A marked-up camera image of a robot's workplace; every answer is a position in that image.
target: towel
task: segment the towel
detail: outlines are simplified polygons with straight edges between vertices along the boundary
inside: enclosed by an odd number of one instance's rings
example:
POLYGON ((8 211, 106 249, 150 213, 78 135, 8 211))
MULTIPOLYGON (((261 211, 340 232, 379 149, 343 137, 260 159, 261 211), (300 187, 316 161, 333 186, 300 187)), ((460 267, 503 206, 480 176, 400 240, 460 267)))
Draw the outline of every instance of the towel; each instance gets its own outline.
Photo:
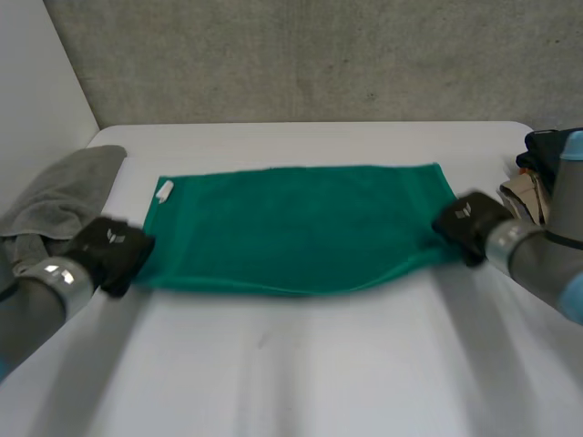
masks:
POLYGON ((441 168, 272 168, 160 178, 137 282, 170 290, 331 295, 458 259, 432 230, 455 200, 441 168))
POLYGON ((78 150, 44 170, 0 218, 0 238, 18 275, 96 218, 126 157, 121 146, 78 150))

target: towel tag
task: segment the towel tag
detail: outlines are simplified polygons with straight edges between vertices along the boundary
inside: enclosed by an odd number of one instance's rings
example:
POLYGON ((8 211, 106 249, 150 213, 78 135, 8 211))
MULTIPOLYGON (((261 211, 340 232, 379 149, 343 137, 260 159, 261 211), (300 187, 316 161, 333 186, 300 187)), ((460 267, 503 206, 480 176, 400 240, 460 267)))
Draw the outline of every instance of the towel tag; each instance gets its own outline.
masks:
POLYGON ((158 193, 156 193, 156 198, 160 203, 164 203, 169 197, 172 189, 174 188, 174 183, 171 180, 164 182, 164 185, 160 187, 158 193))

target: concrete wall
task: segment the concrete wall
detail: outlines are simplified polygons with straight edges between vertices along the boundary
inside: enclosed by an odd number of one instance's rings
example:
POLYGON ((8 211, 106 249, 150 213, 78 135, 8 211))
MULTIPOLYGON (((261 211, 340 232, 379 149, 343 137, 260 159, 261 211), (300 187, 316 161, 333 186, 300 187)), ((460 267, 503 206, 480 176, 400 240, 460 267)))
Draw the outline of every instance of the concrete wall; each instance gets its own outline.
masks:
POLYGON ((45 0, 102 127, 583 125, 576 0, 45 0))
POLYGON ((0 0, 0 212, 97 123, 41 0, 0 0))

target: gray wall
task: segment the gray wall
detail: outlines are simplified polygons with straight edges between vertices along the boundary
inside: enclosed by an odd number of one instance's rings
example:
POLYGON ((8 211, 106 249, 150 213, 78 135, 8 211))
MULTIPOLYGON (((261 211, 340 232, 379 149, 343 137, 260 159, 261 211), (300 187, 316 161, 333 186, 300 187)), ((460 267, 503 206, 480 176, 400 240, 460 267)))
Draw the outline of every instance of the gray wall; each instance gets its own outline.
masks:
POLYGON ((583 125, 577 0, 45 0, 102 127, 583 125))

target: tan cloth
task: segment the tan cloth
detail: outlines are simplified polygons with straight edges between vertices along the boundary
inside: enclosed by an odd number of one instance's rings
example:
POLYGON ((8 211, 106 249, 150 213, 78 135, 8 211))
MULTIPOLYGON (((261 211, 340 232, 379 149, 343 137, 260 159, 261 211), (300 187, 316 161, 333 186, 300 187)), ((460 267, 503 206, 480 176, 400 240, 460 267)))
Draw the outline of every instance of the tan cloth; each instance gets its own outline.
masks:
POLYGON ((550 200, 537 173, 527 172, 508 180, 500 186, 498 194, 517 219, 537 225, 547 223, 550 200))

